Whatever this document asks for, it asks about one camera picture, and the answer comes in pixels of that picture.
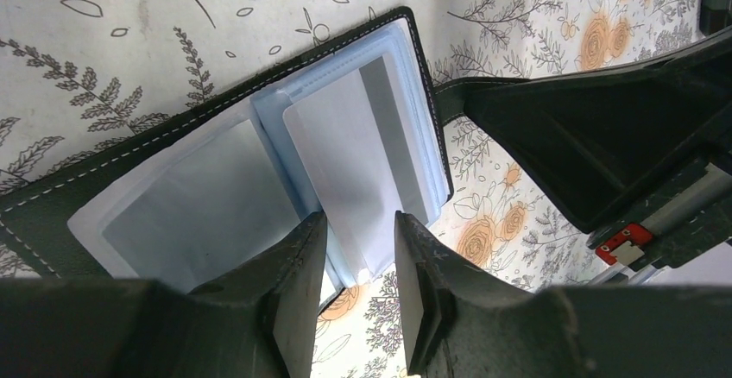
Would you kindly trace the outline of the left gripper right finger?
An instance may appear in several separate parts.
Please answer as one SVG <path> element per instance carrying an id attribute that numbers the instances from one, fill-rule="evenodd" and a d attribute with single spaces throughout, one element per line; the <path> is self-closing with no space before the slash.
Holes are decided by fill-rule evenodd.
<path id="1" fill-rule="evenodd" d="M 394 215 L 407 370 L 423 377 L 728 377 L 727 287 L 561 286 L 530 293 Z"/>

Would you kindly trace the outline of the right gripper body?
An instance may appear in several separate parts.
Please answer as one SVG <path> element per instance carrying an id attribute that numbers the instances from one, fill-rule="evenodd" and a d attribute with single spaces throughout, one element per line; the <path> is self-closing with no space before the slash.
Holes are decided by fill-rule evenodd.
<path id="1" fill-rule="evenodd" d="M 696 158 L 617 221 L 590 234 L 610 266 L 680 268 L 731 242 L 731 159 Z"/>

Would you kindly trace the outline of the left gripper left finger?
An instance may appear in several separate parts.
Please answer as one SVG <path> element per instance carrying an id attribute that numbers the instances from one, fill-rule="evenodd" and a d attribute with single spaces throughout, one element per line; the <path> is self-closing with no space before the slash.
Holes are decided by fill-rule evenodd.
<path id="1" fill-rule="evenodd" d="M 3 280 L 4 377 L 307 377 L 327 220 L 191 293 L 156 280 Z"/>

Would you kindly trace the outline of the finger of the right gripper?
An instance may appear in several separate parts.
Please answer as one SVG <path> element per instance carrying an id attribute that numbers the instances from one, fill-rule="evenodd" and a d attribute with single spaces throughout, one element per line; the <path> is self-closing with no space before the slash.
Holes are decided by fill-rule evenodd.
<path id="1" fill-rule="evenodd" d="M 730 150 L 731 32 L 623 66 L 481 88 L 464 111 L 588 233 L 692 157 Z"/>

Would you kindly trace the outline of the black leather card holder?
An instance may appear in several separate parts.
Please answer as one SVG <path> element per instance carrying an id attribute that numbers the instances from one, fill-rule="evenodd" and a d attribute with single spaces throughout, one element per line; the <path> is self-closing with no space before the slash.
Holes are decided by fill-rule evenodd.
<path id="1" fill-rule="evenodd" d="M 1 243 L 41 276 L 154 279 L 192 291 L 325 213 L 283 111 L 385 53 L 410 72 L 413 118 L 432 128 L 426 145 L 445 178 L 444 205 L 453 193 L 444 133 L 413 12 L 401 6 L 3 195 Z M 327 218 L 322 302 L 347 287 L 331 263 L 330 232 Z"/>

